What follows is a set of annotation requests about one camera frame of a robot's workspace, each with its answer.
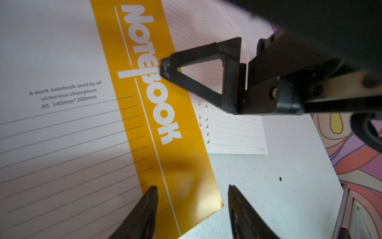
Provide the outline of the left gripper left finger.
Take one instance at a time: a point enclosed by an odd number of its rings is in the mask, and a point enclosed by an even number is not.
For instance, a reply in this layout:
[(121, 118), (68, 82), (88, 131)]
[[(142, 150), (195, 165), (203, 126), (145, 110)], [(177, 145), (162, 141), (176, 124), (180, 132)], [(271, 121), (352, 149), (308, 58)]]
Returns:
[(109, 239), (153, 239), (158, 188), (151, 186)]

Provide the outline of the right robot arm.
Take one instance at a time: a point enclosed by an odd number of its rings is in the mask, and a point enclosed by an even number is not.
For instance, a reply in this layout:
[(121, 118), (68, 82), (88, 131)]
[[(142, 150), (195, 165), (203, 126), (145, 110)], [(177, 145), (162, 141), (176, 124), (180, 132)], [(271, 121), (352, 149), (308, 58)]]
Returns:
[(240, 63), (241, 38), (161, 60), (169, 82), (234, 115), (350, 113), (352, 131), (382, 150), (381, 1), (233, 1), (278, 30)]

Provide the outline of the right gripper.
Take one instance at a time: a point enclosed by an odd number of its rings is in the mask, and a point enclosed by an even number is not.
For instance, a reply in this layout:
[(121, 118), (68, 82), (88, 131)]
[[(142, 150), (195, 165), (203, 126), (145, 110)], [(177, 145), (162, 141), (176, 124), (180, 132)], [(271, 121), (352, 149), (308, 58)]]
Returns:
[[(240, 37), (180, 51), (161, 60), (171, 83), (233, 115), (379, 113), (382, 80), (350, 61), (332, 57), (282, 30), (260, 39), (257, 55), (240, 62)], [(202, 64), (197, 81), (180, 68)]]

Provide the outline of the cream lined notebook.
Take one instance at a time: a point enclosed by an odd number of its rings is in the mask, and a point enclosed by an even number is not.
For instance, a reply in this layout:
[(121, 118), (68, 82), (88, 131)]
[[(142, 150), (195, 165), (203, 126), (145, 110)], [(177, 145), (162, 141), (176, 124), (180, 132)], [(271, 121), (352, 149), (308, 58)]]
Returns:
[[(177, 52), (241, 37), (241, 30), (215, 1), (162, 1)], [(181, 68), (194, 80), (205, 76), (202, 64)], [(190, 95), (208, 153), (268, 154), (261, 116), (228, 114)]]
[(1, 1), (1, 238), (106, 239), (151, 186), (155, 238), (223, 207), (187, 91), (191, 1)]

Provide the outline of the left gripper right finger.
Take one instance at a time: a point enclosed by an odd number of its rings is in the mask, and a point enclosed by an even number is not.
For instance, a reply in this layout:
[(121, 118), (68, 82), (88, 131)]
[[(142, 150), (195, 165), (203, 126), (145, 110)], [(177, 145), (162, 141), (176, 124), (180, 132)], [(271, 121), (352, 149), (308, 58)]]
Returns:
[(230, 185), (228, 188), (228, 209), (233, 238), (278, 238), (234, 185)]

